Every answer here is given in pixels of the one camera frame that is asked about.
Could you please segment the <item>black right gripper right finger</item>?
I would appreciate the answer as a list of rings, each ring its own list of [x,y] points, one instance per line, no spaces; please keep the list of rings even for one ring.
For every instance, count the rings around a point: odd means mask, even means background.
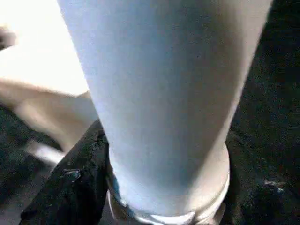
[[[287,178],[252,147],[229,132],[230,184],[225,197],[223,225],[298,225],[300,197]]]

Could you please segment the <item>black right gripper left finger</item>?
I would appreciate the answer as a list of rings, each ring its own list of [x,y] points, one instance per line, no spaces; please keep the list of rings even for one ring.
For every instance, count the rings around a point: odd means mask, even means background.
[[[95,121],[21,213],[22,225],[97,225],[105,205],[108,142]]]

